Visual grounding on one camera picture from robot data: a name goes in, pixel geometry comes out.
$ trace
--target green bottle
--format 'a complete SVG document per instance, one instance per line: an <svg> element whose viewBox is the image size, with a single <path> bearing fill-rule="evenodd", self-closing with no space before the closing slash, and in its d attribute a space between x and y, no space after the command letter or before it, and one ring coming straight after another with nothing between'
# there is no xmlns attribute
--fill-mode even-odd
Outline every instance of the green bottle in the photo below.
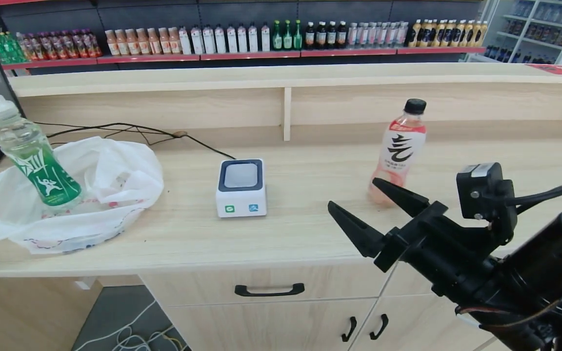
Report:
<svg viewBox="0 0 562 351"><path fill-rule="evenodd" d="M301 35L301 20L296 20L296 34L294 34L294 50L303 47L303 35Z"/></svg>
<svg viewBox="0 0 562 351"><path fill-rule="evenodd" d="M292 33L290 33L290 20L285 20L285 35L283 36L283 49L292 50Z"/></svg>
<svg viewBox="0 0 562 351"><path fill-rule="evenodd" d="M280 50L283 47L283 40L281 39L281 29L279 28L279 21L275 20L275 32L272 34L272 49Z"/></svg>

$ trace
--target pink beverage bottle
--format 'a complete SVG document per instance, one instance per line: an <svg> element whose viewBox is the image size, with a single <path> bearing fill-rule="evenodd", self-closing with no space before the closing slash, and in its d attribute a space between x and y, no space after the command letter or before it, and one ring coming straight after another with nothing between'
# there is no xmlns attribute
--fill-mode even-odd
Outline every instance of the pink beverage bottle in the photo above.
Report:
<svg viewBox="0 0 562 351"><path fill-rule="evenodd" d="M368 193L372 200L380 205L395 205L377 187L373 186L374 178L381 178L404 186L413 160L426 141L426 126L422 115L426 109L426 101L410 98L404 105L404 113L396 118L383 135L383 146L376 171L370 178Z"/></svg>

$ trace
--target drawer handle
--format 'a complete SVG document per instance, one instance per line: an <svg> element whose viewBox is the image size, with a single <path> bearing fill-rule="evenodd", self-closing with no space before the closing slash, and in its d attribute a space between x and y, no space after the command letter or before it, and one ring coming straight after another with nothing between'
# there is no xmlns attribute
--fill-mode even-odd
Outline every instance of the drawer handle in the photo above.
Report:
<svg viewBox="0 0 562 351"><path fill-rule="evenodd" d="M377 338L379 338L379 336L381 336L381 334L383 333L383 331L385 330L385 327L387 327L387 324L389 324L390 322L390 318L387 318L386 314L381 314L381 329L379 329L379 332L374 334L374 331L370 332L370 340L377 340Z"/></svg>
<svg viewBox="0 0 562 351"><path fill-rule="evenodd" d="M275 297L275 296L292 296L299 295L299 293L305 292L305 284L296 283L292 285L292 289L287 292L273 292L273 293L252 293L248 292L246 285L236 285L236 295L243 297Z"/></svg>
<svg viewBox="0 0 562 351"><path fill-rule="evenodd" d="M357 328L357 319L353 316L350 317L350 330L348 331L348 335L341 334L341 341L348 342L350 340L350 336L353 335L355 328Z"/></svg>

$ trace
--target black cable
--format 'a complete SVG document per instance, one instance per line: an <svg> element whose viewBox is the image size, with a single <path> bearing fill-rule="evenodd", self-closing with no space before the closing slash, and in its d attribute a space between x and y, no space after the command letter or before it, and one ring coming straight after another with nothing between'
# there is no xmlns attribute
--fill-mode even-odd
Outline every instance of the black cable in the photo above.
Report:
<svg viewBox="0 0 562 351"><path fill-rule="evenodd" d="M67 129L66 131L61 131L61 132L57 132L57 133L53 133L47 136L47 138L52 138L52 137L56 137L56 136L61 136L62 134L66 134L66 133L71 133L71 132L78 132L78 131L87 131L89 129L101 129L101 130L105 130L105 131L116 131L115 133L111 133L106 135L105 137L109 137L109 136L113 136L116 135L118 133L123 133L123 132L130 132L130 133L139 133L140 135L142 135L142 137L144 138L144 140L147 142L148 146L152 146L152 145L156 145L159 144L161 142L165 142L168 140L173 140L175 138L183 138L183 137L188 137L191 140L193 140L194 142L196 142L197 144L203 146L203 147L207 147L207 149L210 149L211 151L214 151L217 154L223 155L227 158L231 158L232 160L235 160L236 158L227 154L227 153L223 153L223 151L220 151L218 149L214 149L214 147L211 147L207 144L205 144L204 142L201 142L200 140L198 140L197 138L194 138L192 136L190 136L188 133L182 132L182 133L169 133L167 131L163 131L161 129L155 129L155 128L151 128L151 127L145 127L145 126L138 126L136 124L129 124L129 123L121 123L121 122L117 122L117 123L110 123L110 124L103 124L100 126L74 126L72 124L58 124L58 123L45 123L45 122L37 122L37 124L44 124L47 126L64 126L64 127L74 127L73 129ZM129 128L127 129L113 129L113 128L109 128L112 126L127 126ZM169 136L169 138L165 138L163 140L159 140L156 142L149 142L148 138L144 135L144 134L159 134L159 135L166 135ZM65 142L54 142L52 143L52 145L56 145L56 144L66 144Z"/></svg>

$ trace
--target green beverage bottle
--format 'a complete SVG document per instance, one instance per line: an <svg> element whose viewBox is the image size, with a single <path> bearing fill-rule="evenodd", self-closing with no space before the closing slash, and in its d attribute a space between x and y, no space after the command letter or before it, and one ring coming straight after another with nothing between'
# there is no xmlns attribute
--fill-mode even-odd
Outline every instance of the green beverage bottle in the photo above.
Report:
<svg viewBox="0 0 562 351"><path fill-rule="evenodd" d="M292 50L292 33L290 33L290 20L285 20L285 36L283 36L283 49Z"/></svg>
<svg viewBox="0 0 562 351"><path fill-rule="evenodd" d="M82 187L60 166L40 127L21 117L16 105L1 95L0 148L54 214L82 202Z"/></svg>
<svg viewBox="0 0 562 351"><path fill-rule="evenodd" d="M296 33L294 34L294 50L303 47L303 35L301 34L301 20L296 20Z"/></svg>
<svg viewBox="0 0 562 351"><path fill-rule="evenodd" d="M283 47L283 39L281 38L281 29L279 28L279 21L275 20L275 31L272 34L272 49L280 50Z"/></svg>

